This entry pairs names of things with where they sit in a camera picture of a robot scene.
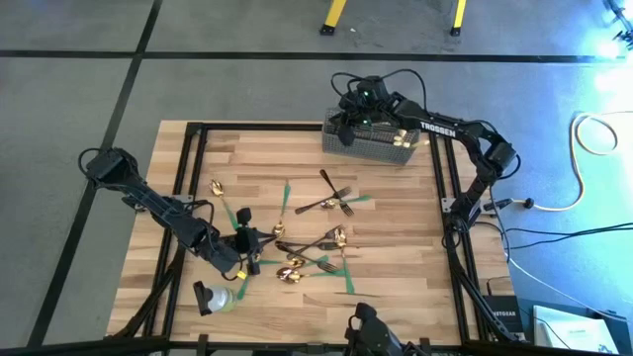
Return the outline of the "yellow step ladder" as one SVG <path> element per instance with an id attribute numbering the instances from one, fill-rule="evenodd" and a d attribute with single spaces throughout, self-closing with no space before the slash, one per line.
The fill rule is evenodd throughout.
<path id="1" fill-rule="evenodd" d="M 459 37 L 461 35 L 464 15 L 467 7 L 467 0 L 456 0 L 456 10 L 453 17 L 453 23 L 449 35 L 451 37 Z M 319 29 L 321 36 L 333 36 L 338 21 L 343 13 L 347 0 L 331 0 L 330 6 L 325 16 L 325 20 Z"/>

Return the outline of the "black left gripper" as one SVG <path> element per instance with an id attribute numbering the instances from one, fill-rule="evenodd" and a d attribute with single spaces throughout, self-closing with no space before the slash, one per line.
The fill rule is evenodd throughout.
<path id="1" fill-rule="evenodd" d="M 250 208 L 242 208 L 236 212 L 238 228 L 236 229 L 234 243 L 241 260 L 246 262 L 246 272 L 251 276 L 256 276 L 261 273 L 256 255 L 259 252 L 264 252 L 266 248 L 275 247 L 275 241 L 259 243 L 259 238 L 277 238 L 277 234 L 251 228 L 249 226 L 251 219 Z"/>

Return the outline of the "clear bottle black sprayer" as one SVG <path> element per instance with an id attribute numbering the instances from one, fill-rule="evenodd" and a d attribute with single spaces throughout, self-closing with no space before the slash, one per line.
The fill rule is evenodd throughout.
<path id="1" fill-rule="evenodd" d="M 202 281 L 193 284 L 194 295 L 201 316 L 217 312 L 230 312 L 236 305 L 234 291 L 227 287 L 206 287 Z"/>

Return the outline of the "pile of gold spoons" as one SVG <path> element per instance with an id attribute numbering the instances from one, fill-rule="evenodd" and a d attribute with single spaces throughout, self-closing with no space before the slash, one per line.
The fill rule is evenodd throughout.
<path id="1" fill-rule="evenodd" d="M 310 278 L 310 277 L 344 277 L 345 272 L 334 271 L 334 272 L 318 272 L 318 273 L 302 273 L 298 269 L 293 269 L 290 267 L 284 267 L 279 269 L 276 272 L 276 277 L 283 281 L 286 284 L 298 284 L 301 280 Z"/>

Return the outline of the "black stand legs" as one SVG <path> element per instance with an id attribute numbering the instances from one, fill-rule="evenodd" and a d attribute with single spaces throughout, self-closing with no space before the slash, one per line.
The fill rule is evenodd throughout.
<path id="1" fill-rule="evenodd" d="M 627 51 L 633 51 L 633 0 L 601 0 L 605 9 L 612 15 L 610 24 L 617 24 L 619 31 L 613 37 L 622 43 Z"/>

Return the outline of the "black metal rig frame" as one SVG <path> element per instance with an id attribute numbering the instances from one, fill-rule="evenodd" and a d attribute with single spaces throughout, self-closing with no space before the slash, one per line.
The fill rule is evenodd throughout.
<path id="1" fill-rule="evenodd" d="M 346 293 L 345 277 L 310 277 L 291 285 L 276 277 L 277 267 L 265 266 L 232 311 L 201 316 L 195 282 L 230 288 L 236 297 L 243 280 L 186 255 L 174 286 L 139 334 L 162 335 L 183 348 L 206 335 L 214 346 L 305 344 L 322 350 L 343 342 L 349 316 L 364 302 L 404 341 L 427 338 L 457 345 L 484 337 L 485 321 L 459 290 L 441 243 L 441 201 L 466 188 L 474 170 L 459 143 L 425 139 L 430 145 L 397 166 L 325 153 L 317 124 L 163 122 L 146 176 L 156 191 L 212 202 L 215 207 L 204 206 L 200 216 L 230 233 L 225 208 L 210 189 L 218 180 L 232 210 L 250 208 L 252 224 L 270 230 L 279 220 L 288 179 L 286 239 L 310 243 L 342 224 L 355 294 Z M 321 169 L 337 191 L 352 188 L 342 200 L 372 199 L 348 204 L 353 217 L 339 206 L 326 210 L 320 205 L 296 215 L 295 209 L 333 194 Z"/>

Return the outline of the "green cutlery handle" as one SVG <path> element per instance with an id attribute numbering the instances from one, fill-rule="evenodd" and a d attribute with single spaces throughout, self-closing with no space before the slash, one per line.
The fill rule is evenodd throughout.
<path id="1" fill-rule="evenodd" d="M 281 213 L 278 222 L 273 227 L 273 233 L 278 237 L 282 238 L 285 234 L 285 226 L 284 226 L 284 215 L 287 209 L 288 200 L 291 194 L 291 185 L 288 179 L 285 180 L 284 191 L 283 191 L 283 200 L 281 205 Z"/>

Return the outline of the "black network switch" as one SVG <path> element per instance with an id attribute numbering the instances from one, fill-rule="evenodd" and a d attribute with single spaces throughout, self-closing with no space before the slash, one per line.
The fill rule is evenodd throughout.
<path id="1" fill-rule="evenodd" d="M 521 310 L 515 296 L 485 296 L 485 300 L 509 332 L 524 336 Z"/>

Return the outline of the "white paper box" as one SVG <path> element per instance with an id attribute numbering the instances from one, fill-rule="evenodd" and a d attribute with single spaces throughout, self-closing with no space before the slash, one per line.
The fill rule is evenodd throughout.
<path id="1" fill-rule="evenodd" d="M 536 346 L 619 354 L 603 319 L 541 306 L 533 307 Z"/>

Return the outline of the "grey plastic cutlery basket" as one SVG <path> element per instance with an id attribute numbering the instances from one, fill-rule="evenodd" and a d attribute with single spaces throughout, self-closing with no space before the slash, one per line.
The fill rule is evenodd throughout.
<path id="1" fill-rule="evenodd" d="M 394 146 L 394 137 L 400 129 L 389 124 L 373 124 L 379 133 L 378 140 L 357 139 L 351 146 L 344 146 L 337 137 L 337 125 L 342 119 L 342 110 L 329 109 L 327 111 L 321 130 L 322 150 L 325 153 L 377 160 L 396 165 L 406 165 L 411 159 L 415 148 Z M 419 139 L 420 130 L 409 130 L 404 141 L 413 144 Z"/>

